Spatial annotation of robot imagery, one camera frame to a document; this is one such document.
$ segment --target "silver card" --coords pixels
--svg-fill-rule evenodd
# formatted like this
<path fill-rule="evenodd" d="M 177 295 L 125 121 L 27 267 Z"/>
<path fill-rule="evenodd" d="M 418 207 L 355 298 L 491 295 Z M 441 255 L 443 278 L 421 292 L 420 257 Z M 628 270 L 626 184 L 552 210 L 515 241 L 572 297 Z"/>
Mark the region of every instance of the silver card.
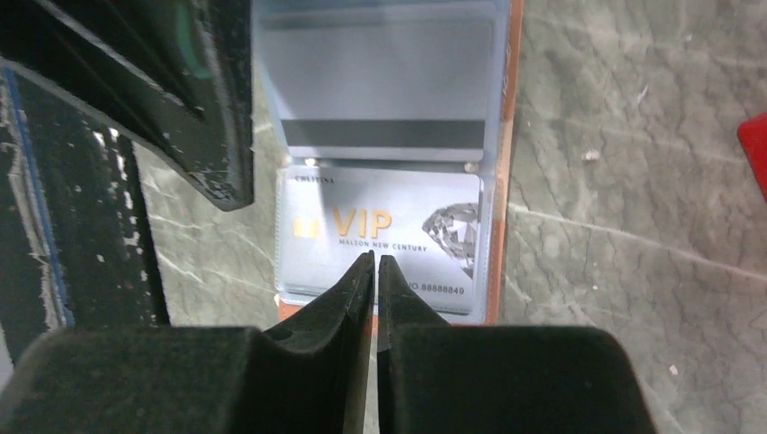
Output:
<path fill-rule="evenodd" d="M 393 255 L 435 310 L 474 298 L 480 180 L 469 174 L 291 166 L 277 218 L 279 290 L 319 295 L 364 251 Z"/>

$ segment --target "red object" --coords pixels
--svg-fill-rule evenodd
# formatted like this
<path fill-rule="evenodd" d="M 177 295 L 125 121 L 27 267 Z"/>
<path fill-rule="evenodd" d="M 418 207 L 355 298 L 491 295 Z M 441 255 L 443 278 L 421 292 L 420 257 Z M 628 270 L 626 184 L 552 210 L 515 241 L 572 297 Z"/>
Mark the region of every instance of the red object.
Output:
<path fill-rule="evenodd" d="M 767 113 L 743 122 L 738 127 L 738 138 L 767 201 Z"/>

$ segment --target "blue stripe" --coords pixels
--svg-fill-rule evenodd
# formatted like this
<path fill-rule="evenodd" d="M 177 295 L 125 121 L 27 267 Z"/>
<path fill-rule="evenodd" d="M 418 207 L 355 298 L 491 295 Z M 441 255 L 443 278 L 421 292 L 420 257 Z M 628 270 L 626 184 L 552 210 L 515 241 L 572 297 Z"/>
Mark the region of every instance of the blue stripe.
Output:
<path fill-rule="evenodd" d="M 8 85 L 8 93 L 11 97 L 19 137 L 22 141 L 22 154 L 24 155 L 24 160 L 26 161 L 27 170 L 29 170 L 30 177 L 32 178 L 31 181 L 34 194 L 34 204 L 37 206 L 37 212 L 40 215 L 41 225 L 43 226 L 43 241 L 45 242 L 45 246 L 48 248 L 50 255 L 49 261 L 51 262 L 54 290 L 58 295 L 58 299 L 62 302 L 60 308 L 64 316 L 64 324 L 67 326 L 72 326 L 74 325 L 74 316 L 72 315 L 72 312 L 66 307 L 67 289 L 64 286 L 62 265 L 59 262 L 59 251 L 56 249 L 56 242 L 53 239 L 53 231 L 51 230 L 51 216 L 48 215 L 48 208 L 45 206 L 45 202 L 43 201 L 43 189 L 40 185 L 40 177 L 37 172 L 37 163 L 34 159 L 32 142 L 30 141 L 26 130 L 26 123 L 22 120 L 21 116 L 21 95 L 19 94 L 19 89 L 16 87 L 16 77 L 14 72 L 5 68 L 3 73 L 5 75 L 5 81 Z"/>

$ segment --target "card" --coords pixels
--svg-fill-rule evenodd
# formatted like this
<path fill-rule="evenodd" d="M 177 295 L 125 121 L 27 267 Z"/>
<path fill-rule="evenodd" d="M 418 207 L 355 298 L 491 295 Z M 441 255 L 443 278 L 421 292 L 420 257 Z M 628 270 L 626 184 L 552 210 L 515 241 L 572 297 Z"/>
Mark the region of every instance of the card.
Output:
<path fill-rule="evenodd" d="M 481 184 L 475 175 L 291 166 L 277 218 L 279 290 L 317 296 L 360 253 L 393 255 L 437 311 L 467 314 Z"/>

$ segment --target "gray stripe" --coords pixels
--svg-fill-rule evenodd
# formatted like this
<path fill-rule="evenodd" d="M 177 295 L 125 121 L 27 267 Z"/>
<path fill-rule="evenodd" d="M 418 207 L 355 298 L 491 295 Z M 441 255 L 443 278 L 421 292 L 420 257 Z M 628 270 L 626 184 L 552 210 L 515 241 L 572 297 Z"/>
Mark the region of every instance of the gray stripe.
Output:
<path fill-rule="evenodd" d="M 483 120 L 283 120 L 288 146 L 482 149 Z"/>

